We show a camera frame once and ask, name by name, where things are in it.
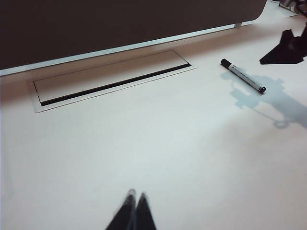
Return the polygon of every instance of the desk surface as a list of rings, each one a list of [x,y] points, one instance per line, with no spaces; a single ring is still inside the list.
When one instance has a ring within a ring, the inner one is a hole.
[[[6,76],[1,228],[101,230],[135,188],[147,193],[159,230],[307,229],[307,62],[259,64],[283,30],[300,35],[305,21],[252,24]],[[169,49],[198,68],[34,112],[26,79]],[[222,58],[266,93],[225,70]]]

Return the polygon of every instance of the black pen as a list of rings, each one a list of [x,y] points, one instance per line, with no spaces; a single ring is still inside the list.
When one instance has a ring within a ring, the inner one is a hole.
[[[226,69],[230,70],[231,72],[233,72],[234,74],[236,74],[239,78],[241,78],[242,80],[244,80],[245,82],[247,82],[248,84],[250,84],[253,88],[255,88],[258,92],[260,93],[264,93],[264,91],[266,90],[266,88],[260,84],[259,82],[255,81],[254,79],[252,79],[250,76],[248,76],[247,74],[243,73],[243,71],[241,71],[237,66],[231,64],[229,61],[227,61],[226,59],[222,59],[221,60],[221,64],[222,66],[224,66]]]

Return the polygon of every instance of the black marker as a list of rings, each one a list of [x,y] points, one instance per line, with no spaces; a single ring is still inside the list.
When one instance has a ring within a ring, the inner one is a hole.
[[[248,84],[250,84],[252,87],[254,87],[256,90],[258,90],[258,92],[264,93],[264,91],[266,90],[266,88],[263,85],[261,85],[259,82],[256,82],[254,79],[252,79],[247,74],[243,73],[237,66],[231,64],[226,59],[222,59],[221,64],[226,69],[230,70],[231,72],[236,74],[239,78],[243,79]]]

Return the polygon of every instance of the dark screen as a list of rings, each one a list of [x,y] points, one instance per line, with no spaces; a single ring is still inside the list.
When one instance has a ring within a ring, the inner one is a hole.
[[[256,19],[266,0],[4,0],[0,69]]]

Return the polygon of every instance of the black object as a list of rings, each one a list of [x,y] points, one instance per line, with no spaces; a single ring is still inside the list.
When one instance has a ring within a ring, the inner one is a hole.
[[[142,193],[135,207],[135,190],[131,189],[106,230],[156,230],[146,195]]]
[[[294,0],[295,2],[295,9],[300,12],[302,15],[307,17],[307,11],[306,11],[306,0]]]
[[[1,0],[0,69],[252,21],[266,0]]]
[[[221,60],[221,65],[224,66],[226,69],[229,68],[229,66],[231,65],[230,61],[227,61],[225,58],[223,58]]]
[[[135,230],[135,191],[131,189],[106,230]]]
[[[297,64],[307,56],[307,24],[299,37],[294,37],[292,30],[283,31],[279,44],[260,59],[265,64]]]

